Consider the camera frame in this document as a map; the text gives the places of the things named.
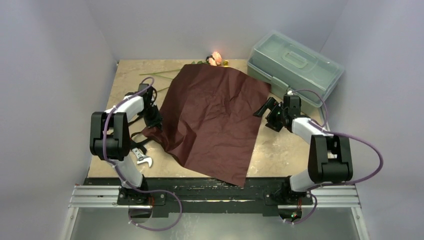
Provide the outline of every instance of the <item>adjustable wrench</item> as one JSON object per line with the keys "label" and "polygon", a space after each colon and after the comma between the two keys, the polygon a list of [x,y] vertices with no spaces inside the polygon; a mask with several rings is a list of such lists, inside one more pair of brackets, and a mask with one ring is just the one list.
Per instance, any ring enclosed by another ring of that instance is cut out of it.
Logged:
{"label": "adjustable wrench", "polygon": [[144,155],[138,148],[133,148],[131,151],[137,157],[137,164],[148,163],[148,167],[150,168],[153,164],[153,160],[151,157]]}

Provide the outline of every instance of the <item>plastic box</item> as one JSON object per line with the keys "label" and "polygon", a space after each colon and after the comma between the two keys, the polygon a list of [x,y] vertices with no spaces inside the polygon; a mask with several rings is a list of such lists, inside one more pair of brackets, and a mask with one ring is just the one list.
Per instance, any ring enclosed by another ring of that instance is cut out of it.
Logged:
{"label": "plastic box", "polygon": [[[344,70],[340,64],[276,31],[253,47],[247,61],[247,74],[270,83],[271,93],[279,98],[288,90],[309,89],[325,100]],[[323,104],[311,92],[296,94],[302,99],[304,113]]]}

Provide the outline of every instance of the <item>beige tabletop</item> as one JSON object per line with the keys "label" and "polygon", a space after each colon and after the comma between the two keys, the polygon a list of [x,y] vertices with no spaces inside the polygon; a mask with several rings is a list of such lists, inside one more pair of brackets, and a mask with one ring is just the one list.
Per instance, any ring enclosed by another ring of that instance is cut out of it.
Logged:
{"label": "beige tabletop", "polygon": [[[193,59],[121,60],[110,91],[107,108],[109,109],[119,103],[126,93],[137,91],[139,83],[147,77],[140,76],[139,74],[180,69],[183,65],[190,64],[192,61]],[[229,66],[244,73],[247,72],[246,60],[244,59],[231,59],[229,60]],[[175,71],[162,75],[173,78],[177,73]],[[155,76],[154,78],[153,86],[158,92],[156,103],[160,108],[172,80],[159,76]],[[270,96],[280,101],[272,93],[270,93]],[[290,133],[285,128],[280,132],[275,132],[265,127],[265,116],[267,113],[264,114],[260,124],[247,176],[285,177],[303,171],[308,165],[309,145],[299,136]],[[318,110],[314,111],[310,116],[321,122]],[[144,121],[139,120],[129,127],[129,131],[130,133],[139,132],[145,126]],[[139,134],[133,139],[136,142],[140,142],[146,138],[142,134]],[[147,149],[147,155],[153,159],[153,164],[151,168],[149,168],[147,163],[136,166],[146,177],[208,177],[180,166],[171,155],[164,152],[162,147],[154,141],[149,142],[145,147]],[[130,152],[130,155],[135,163],[137,161],[136,156],[132,152]],[[93,156],[91,158],[88,177],[117,177],[117,173],[105,161],[100,160],[97,156]]]}

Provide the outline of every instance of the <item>dark red fabric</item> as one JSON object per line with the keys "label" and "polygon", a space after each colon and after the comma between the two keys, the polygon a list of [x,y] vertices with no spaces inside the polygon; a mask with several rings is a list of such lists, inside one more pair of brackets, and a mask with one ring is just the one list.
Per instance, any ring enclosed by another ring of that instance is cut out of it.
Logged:
{"label": "dark red fabric", "polygon": [[268,83],[230,67],[187,64],[172,81],[160,114],[163,131],[142,133],[190,170],[243,186]]}

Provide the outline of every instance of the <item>gray wall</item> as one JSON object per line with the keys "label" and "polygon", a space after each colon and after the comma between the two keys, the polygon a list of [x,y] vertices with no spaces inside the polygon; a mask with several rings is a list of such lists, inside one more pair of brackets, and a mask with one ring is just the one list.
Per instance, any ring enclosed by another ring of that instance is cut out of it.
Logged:
{"label": "gray wall", "polygon": [[[424,2],[351,0],[322,53],[346,67],[327,100],[334,130],[382,151],[384,167],[358,184],[373,240],[423,239]],[[354,178],[377,156],[352,142]]]}
{"label": "gray wall", "polygon": [[87,2],[116,59],[234,59],[272,29],[319,51],[347,0]]}
{"label": "gray wall", "polygon": [[83,0],[7,0],[0,12],[1,239],[58,239],[115,61]]}

